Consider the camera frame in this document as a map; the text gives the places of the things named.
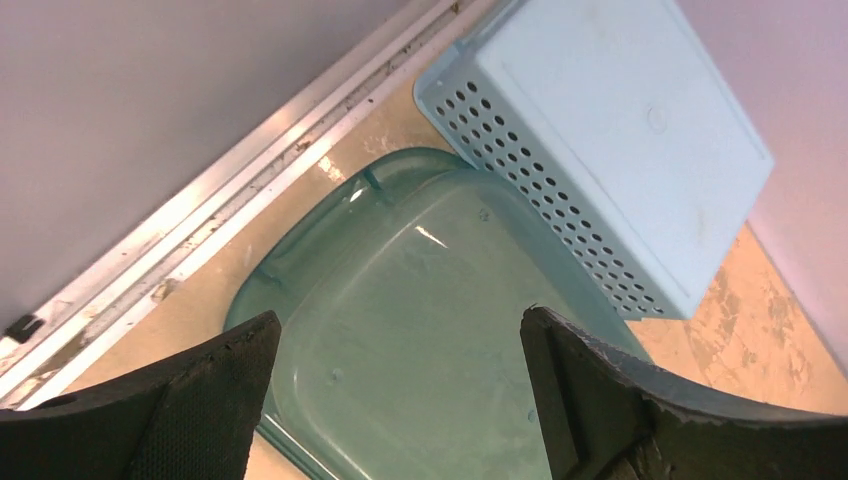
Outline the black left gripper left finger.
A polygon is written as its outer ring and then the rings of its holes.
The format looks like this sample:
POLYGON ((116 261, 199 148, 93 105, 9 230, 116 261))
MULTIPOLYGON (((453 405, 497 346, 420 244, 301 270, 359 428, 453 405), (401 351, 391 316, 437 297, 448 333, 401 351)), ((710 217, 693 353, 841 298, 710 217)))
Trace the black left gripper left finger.
POLYGON ((280 335, 268 311, 106 382, 2 410, 2 478, 243 478, 280 335))

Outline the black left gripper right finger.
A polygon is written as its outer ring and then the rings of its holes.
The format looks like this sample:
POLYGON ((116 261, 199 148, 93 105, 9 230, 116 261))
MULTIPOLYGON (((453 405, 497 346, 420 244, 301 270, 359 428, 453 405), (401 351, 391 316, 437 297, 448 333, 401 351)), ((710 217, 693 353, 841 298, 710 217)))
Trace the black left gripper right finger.
POLYGON ((847 420, 709 388, 546 307, 520 336, 556 479, 843 479, 847 420))

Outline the dark green tray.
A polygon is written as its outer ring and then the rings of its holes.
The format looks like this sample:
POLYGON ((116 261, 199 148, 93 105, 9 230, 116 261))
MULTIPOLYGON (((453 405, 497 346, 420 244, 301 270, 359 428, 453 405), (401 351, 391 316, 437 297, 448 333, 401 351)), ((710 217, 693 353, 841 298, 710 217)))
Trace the dark green tray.
POLYGON ((260 434, 314 479, 546 479, 520 339, 548 307, 645 350, 516 189, 433 148, 363 168, 248 276, 282 334, 260 434))

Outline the light blue perforated basket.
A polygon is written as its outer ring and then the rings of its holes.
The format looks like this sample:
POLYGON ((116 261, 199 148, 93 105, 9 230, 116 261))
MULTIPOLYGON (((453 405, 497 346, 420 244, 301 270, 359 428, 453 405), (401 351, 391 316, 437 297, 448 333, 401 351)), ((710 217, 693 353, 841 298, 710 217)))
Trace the light blue perforated basket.
POLYGON ((618 314, 689 319, 773 169, 674 1, 506 1, 416 80, 618 314))

